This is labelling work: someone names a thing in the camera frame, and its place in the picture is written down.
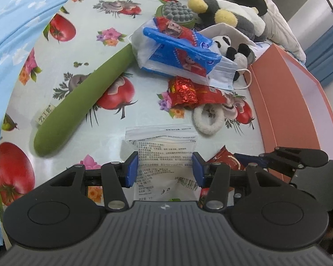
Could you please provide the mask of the fruit print mat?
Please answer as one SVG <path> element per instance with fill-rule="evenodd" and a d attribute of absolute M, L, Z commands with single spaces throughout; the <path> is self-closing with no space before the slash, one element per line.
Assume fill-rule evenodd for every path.
<path fill-rule="evenodd" d="M 42 116 L 57 108 L 90 74 L 127 47 L 130 35 L 155 16 L 160 0 L 68 0 L 34 45 L 6 110 L 0 136 L 1 207 L 6 208 L 71 165 L 96 169 L 139 151 L 129 202 L 187 201 L 200 195 L 190 155 L 211 158 L 222 147 L 256 155 L 264 145 L 244 80 L 229 92 L 226 123 L 212 136 L 196 131 L 192 111 L 173 108 L 168 79 L 126 68 L 50 157 L 33 141 Z"/>

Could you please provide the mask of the white face mask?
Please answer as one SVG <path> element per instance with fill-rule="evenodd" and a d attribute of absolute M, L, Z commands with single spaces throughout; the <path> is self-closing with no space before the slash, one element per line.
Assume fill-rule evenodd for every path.
<path fill-rule="evenodd" d="M 241 71 L 246 71 L 250 75 L 250 81 L 245 87 L 234 88 L 233 87 L 233 78 L 235 77 L 236 72 L 240 73 Z M 221 90 L 245 90 L 250 87 L 253 82 L 253 76 L 251 71 L 247 68 L 239 68 L 237 63 L 229 60 L 228 58 L 222 57 L 220 62 L 209 72 L 207 75 L 208 83 L 214 88 Z"/>

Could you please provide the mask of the beige quilt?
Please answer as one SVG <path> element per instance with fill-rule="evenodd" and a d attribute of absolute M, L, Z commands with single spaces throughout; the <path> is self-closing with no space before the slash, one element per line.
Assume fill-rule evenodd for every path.
<path fill-rule="evenodd" d="M 272 0 L 264 1 L 268 7 L 267 13 L 262 16 L 266 24 L 267 39 L 282 46 L 301 63 L 305 63 L 306 55 L 278 7 Z"/>

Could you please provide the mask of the blue curtain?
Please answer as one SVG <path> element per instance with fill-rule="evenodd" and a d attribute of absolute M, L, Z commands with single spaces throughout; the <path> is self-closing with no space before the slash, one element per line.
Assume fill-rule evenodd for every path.
<path fill-rule="evenodd" d="M 306 51 L 305 66 L 322 87 L 333 82 L 333 26 Z"/>

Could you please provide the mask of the grey penguin plush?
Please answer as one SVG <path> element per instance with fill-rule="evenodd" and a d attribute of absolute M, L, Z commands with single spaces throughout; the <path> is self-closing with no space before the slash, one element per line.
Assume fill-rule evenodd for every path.
<path fill-rule="evenodd" d="M 226 0 L 188 0 L 188 7 L 197 14 L 202 29 L 225 23 L 254 42 L 266 40 L 266 23 L 255 7 L 241 6 Z"/>

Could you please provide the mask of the small panda plush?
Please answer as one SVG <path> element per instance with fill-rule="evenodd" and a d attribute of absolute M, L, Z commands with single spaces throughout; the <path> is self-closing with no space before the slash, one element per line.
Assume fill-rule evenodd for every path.
<path fill-rule="evenodd" d="M 240 43 L 238 48 L 232 47 L 232 41 L 227 35 L 215 36 L 212 39 L 218 46 L 222 56 L 237 64 L 238 69 L 248 68 L 256 59 L 254 52 L 245 43 Z"/>

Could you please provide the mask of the orange cardboard box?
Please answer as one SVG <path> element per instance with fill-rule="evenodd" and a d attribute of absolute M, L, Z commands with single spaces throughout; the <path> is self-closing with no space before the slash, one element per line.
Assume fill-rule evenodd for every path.
<path fill-rule="evenodd" d="M 333 160 L 333 111 L 317 79 L 276 45 L 249 70 L 253 78 L 249 92 L 265 151 L 320 149 Z"/>

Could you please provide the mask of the clear printed plastic bag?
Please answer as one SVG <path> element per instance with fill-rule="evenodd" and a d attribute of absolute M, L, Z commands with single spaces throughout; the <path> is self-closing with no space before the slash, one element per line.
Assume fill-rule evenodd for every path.
<path fill-rule="evenodd" d="M 135 201 L 196 201 L 200 195 L 192 172 L 197 132 L 190 125 L 126 129 L 126 145 L 138 151 L 133 185 Z"/>

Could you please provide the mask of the red foil snack packet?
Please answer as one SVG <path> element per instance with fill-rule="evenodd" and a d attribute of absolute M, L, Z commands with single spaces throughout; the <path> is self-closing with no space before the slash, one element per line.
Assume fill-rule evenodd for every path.
<path fill-rule="evenodd" d="M 194 109 L 204 104 L 225 104 L 226 97 L 220 90 L 207 85 L 196 84 L 190 79 L 176 76 L 168 83 L 168 95 L 172 107 Z"/>

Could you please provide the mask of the green massage stick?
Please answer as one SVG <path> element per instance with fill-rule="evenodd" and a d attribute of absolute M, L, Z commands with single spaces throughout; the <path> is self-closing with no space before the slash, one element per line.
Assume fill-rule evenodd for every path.
<path fill-rule="evenodd" d="M 124 113 L 139 108 L 139 98 L 154 100 L 167 78 L 137 68 L 130 37 L 143 24 L 161 17 L 158 0 L 85 0 L 69 2 L 44 30 L 50 70 L 62 77 L 53 85 L 55 111 L 38 127 L 33 147 L 38 157 L 57 154 L 82 121 L 100 125 L 98 111 Z"/>

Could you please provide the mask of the blue tissue pack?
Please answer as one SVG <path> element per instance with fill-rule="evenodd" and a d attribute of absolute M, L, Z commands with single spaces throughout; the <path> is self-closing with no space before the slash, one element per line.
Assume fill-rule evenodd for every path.
<path fill-rule="evenodd" d="M 214 41 L 163 17 L 155 17 L 130 37 L 138 66 L 159 75 L 209 84 L 209 73 L 221 61 Z"/>

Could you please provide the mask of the red candy wrapper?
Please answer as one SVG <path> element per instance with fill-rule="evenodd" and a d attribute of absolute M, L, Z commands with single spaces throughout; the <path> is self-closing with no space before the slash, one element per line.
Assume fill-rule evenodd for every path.
<path fill-rule="evenodd" d="M 212 158 L 210 158 L 208 163 L 225 163 L 232 170 L 244 170 L 244 165 L 226 149 L 224 145 Z"/>

